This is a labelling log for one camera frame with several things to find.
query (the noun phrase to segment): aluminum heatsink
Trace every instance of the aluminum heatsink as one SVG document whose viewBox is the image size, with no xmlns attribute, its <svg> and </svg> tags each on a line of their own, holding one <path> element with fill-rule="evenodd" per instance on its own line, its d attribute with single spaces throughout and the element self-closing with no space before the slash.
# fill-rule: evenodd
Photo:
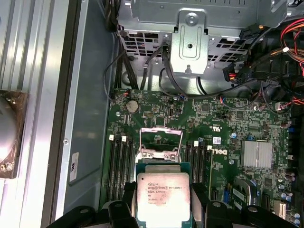
<svg viewBox="0 0 304 228">
<path fill-rule="evenodd" d="M 269 142 L 242 141 L 241 166 L 271 169 L 272 144 Z"/>
</svg>

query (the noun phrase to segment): sticker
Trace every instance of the sticker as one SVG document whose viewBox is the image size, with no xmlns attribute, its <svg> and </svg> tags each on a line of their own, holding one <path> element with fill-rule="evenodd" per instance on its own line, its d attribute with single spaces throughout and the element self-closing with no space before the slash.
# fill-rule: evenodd
<svg viewBox="0 0 304 228">
<path fill-rule="evenodd" d="M 77 177 L 78 157 L 79 157 L 79 152 L 73 153 L 71 171 L 70 171 L 70 181 L 75 180 Z"/>
<path fill-rule="evenodd" d="M 244 201 L 244 195 L 240 193 L 238 190 L 233 189 L 233 194 L 235 194 L 237 197 L 239 197 L 241 200 Z"/>
<path fill-rule="evenodd" d="M 220 137 L 213 137 L 213 144 L 220 145 L 221 143 L 221 138 Z"/>
</svg>

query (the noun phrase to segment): heatsink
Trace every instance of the heatsink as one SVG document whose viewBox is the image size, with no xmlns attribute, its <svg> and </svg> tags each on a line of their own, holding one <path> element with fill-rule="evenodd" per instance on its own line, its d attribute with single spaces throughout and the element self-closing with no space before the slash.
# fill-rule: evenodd
<svg viewBox="0 0 304 228">
<path fill-rule="evenodd" d="M 242 167 L 271 169 L 271 164 L 271 143 L 259 141 L 242 141 Z"/>
</svg>

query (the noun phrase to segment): white label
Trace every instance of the white label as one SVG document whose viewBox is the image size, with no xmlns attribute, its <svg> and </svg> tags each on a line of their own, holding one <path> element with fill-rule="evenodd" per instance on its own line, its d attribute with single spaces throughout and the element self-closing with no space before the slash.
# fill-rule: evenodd
<svg viewBox="0 0 304 228">
<path fill-rule="evenodd" d="M 233 189 L 233 194 L 235 194 L 237 197 L 239 197 L 241 200 L 244 201 L 244 195 L 240 193 L 238 190 Z"/>
<path fill-rule="evenodd" d="M 79 157 L 79 152 L 73 153 L 71 170 L 70 170 L 70 181 L 75 180 L 77 177 L 78 157 Z"/>
<path fill-rule="evenodd" d="M 242 206 L 239 205 L 237 202 L 234 201 L 234 205 L 235 205 L 239 210 L 242 210 Z"/>
<path fill-rule="evenodd" d="M 220 137 L 213 137 L 213 144 L 220 145 L 221 143 L 221 138 Z"/>
</svg>

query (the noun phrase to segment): motherboard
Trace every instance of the motherboard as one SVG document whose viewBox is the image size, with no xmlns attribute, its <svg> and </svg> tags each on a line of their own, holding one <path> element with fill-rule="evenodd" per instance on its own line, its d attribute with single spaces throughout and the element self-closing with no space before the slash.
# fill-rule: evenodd
<svg viewBox="0 0 304 228">
<path fill-rule="evenodd" d="M 261 206 L 297 223 L 292 207 L 294 173 L 288 167 L 289 114 L 244 98 L 203 100 L 162 92 L 114 91 L 107 122 L 100 207 L 123 196 L 135 163 L 189 162 L 190 181 L 202 182 L 211 200 L 240 210 Z M 142 152 L 142 149 L 167 151 Z"/>
</svg>

